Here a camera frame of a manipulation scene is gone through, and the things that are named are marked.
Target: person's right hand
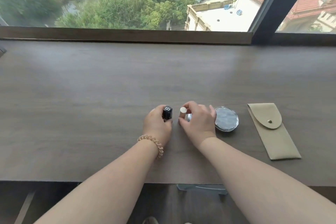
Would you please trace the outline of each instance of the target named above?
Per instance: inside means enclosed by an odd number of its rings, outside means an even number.
[[[216,110],[210,105],[210,110],[205,105],[198,105],[190,101],[183,105],[187,113],[192,113],[190,122],[179,118],[179,122],[193,145],[198,146],[208,137],[216,137],[215,120]]]

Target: round silver compact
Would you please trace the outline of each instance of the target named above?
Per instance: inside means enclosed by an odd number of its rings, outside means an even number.
[[[233,110],[230,110],[224,106],[217,107],[215,110],[217,113],[217,118],[215,121],[216,128],[223,132],[230,132],[238,126],[238,115]],[[190,121],[192,116],[193,115],[191,113],[188,114],[187,121]]]

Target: foot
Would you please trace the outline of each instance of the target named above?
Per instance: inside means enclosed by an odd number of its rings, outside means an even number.
[[[145,220],[142,222],[142,224],[159,224],[156,218],[153,216],[145,218]]]

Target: window frame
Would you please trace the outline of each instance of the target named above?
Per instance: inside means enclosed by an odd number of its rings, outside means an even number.
[[[296,1],[264,0],[248,32],[17,27],[0,17],[0,40],[336,46],[336,34],[276,32]]]

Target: beige pouch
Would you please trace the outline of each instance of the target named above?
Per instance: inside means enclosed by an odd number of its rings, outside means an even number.
[[[274,103],[247,105],[271,160],[301,158],[292,138],[282,123],[281,114]]]

